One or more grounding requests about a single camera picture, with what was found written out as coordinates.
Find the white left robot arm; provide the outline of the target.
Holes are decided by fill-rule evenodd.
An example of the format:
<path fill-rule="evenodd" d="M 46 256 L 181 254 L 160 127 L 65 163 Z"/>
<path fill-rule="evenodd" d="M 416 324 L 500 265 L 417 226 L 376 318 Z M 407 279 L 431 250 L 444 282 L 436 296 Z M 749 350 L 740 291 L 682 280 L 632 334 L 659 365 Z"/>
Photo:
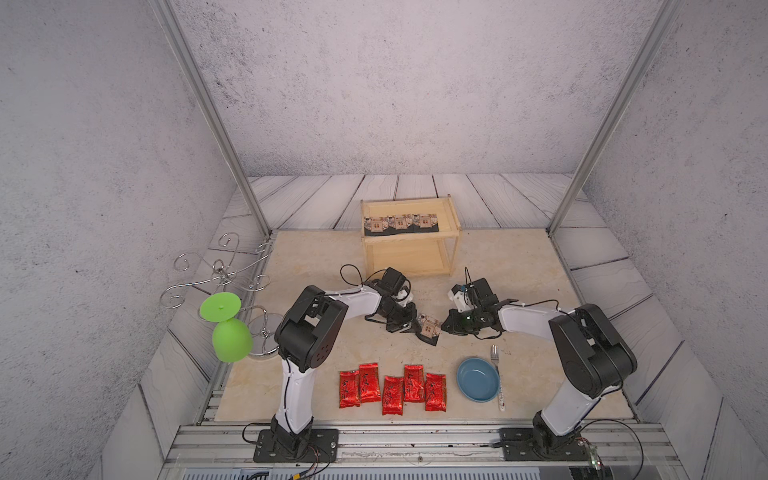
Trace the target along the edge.
<path fill-rule="evenodd" d="M 287 445 L 304 441 L 313 422 L 315 373 L 329 357 L 345 320 L 379 315 L 409 325 L 416 317 L 411 286 L 363 284 L 326 292 L 307 286 L 275 334 L 282 364 L 282 393 L 271 431 Z"/>

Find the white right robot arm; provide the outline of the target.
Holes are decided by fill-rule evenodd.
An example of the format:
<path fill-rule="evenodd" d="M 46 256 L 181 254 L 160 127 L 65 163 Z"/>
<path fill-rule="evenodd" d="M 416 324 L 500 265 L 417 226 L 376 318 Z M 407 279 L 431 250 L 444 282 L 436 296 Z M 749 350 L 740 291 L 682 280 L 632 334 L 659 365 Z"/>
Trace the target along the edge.
<path fill-rule="evenodd" d="M 525 304 L 494 296 L 479 300 L 467 292 L 451 294 L 455 307 L 442 328 L 458 335 L 477 335 L 484 328 L 523 333 L 554 343 L 565 381 L 551 402 L 535 416 L 543 437 L 575 434 L 586 416 L 607 394 L 621 390 L 638 367 L 635 354 L 604 312 L 594 304 L 571 311 L 547 301 Z"/>

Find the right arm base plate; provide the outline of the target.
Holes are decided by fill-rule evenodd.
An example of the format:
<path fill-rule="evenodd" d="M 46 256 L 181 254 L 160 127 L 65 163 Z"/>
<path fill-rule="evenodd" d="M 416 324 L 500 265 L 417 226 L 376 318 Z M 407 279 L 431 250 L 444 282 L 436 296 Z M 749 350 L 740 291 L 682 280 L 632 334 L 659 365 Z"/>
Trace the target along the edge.
<path fill-rule="evenodd" d="M 589 453 L 579 431 L 556 436 L 546 428 L 513 427 L 498 431 L 505 461 L 587 462 Z"/>

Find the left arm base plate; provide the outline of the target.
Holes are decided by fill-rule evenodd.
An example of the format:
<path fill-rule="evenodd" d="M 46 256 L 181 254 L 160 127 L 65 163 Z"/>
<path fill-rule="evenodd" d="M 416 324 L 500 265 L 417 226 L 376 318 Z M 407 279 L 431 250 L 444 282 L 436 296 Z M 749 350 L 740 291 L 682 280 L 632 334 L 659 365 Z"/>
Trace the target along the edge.
<path fill-rule="evenodd" d="M 281 427 L 261 430 L 256 440 L 255 463 L 333 463 L 337 460 L 338 429 L 307 428 L 291 434 Z"/>

